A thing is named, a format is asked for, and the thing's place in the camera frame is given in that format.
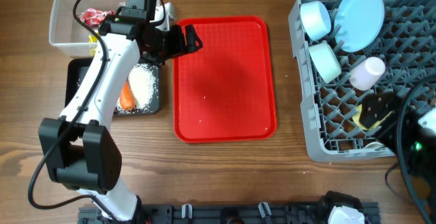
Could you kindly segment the yellow cup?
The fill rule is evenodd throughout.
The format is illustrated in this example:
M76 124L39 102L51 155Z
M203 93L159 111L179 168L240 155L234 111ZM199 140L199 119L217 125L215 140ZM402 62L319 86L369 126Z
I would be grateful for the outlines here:
M389 112L383 119L381 119L380 121L377 121L376 123L374 123L371 127L365 127L360 121L359 121L359 119L360 119L360 115L362 114L362 105L358 105L357 107L356 107L356 110L357 110L357 113L355 114L355 115L353 115L352 116L352 120L353 120L353 122L359 127L359 128L361 128L362 130L364 130L364 131L370 131L370 130L373 130L374 128L376 128L376 127L378 127L378 126L380 126L381 125L381 123L384 121L384 120L386 120L387 119L387 117L389 116L389 115L391 115L392 114L392 112Z

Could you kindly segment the pink cup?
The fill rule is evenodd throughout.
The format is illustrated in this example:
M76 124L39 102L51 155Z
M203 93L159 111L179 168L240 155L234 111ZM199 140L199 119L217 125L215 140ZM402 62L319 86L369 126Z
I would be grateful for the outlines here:
M358 90L369 90L385 73L386 64L378 57L369 57L350 71L349 82Z

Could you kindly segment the white rice pile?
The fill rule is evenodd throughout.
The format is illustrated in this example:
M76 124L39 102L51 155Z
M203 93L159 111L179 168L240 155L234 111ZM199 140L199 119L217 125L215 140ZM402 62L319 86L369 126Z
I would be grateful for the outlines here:
M114 113L152 114L159 109L159 68L149 63L136 64L130 71L126 82L136 103L132 111L122 109L119 98Z

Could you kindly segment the orange carrot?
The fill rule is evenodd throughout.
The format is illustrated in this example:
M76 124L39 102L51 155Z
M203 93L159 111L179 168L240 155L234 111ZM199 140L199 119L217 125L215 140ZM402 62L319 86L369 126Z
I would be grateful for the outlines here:
M121 90L120 96L119 96L119 103L122 109L126 111L132 111L136 103L134 101L134 97L130 91L128 82L125 82L123 85L123 88Z

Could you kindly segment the green bowl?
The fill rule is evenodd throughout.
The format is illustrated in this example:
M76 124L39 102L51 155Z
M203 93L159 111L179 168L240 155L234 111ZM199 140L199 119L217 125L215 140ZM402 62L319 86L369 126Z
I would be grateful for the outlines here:
M341 74L341 66L332 48L326 43L309 47L312 62L325 83L332 82Z

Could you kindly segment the yellow wrapper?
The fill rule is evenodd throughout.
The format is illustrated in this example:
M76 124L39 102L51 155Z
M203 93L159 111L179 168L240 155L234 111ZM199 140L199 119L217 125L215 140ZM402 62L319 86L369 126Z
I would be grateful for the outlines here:
M97 51L98 39L94 35L89 35L90 55L93 57Z

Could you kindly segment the red foil wrapper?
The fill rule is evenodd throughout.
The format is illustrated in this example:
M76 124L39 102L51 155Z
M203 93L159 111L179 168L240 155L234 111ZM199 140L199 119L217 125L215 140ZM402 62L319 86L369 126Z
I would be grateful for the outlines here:
M80 20L89 27L98 26L101 21L105 19L108 15L113 15L114 10L101 11L94 8L88 8L85 12L80 15Z

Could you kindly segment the light blue plate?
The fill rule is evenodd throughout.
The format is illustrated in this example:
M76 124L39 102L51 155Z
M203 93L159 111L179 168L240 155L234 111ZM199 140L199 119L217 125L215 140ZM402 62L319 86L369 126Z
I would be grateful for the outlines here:
M334 18L334 39L341 49L357 52L378 36L384 22L383 0L342 0Z

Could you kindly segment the light blue bowl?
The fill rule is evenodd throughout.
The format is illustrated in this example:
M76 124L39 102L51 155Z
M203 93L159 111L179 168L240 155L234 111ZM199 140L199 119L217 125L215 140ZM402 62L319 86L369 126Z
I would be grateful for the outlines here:
M322 39L331 31L331 20L328 10L321 1L303 3L300 7L302 25L311 40Z

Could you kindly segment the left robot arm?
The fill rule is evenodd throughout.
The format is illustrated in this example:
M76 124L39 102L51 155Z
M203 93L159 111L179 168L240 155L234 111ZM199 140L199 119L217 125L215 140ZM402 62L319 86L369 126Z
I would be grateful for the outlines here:
M45 118L38 135L39 168L53 182L91 199L107 223L149 223L140 198L119 178L122 156L110 124L125 82L140 60L163 64L197 52L202 41L192 25L164 28L155 19L163 0L126 0L94 32L97 50L79 89L56 119Z

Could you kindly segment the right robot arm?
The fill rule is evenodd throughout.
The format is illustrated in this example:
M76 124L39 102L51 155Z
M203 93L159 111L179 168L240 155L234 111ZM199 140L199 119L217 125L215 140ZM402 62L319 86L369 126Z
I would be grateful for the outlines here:
M419 114L412 101L424 87L435 83L430 75L419 81L403 97L396 93L369 95L360 103L358 120L365 129L373 125L384 148L395 153L390 168L401 171L407 192L425 223L435 222L435 109Z

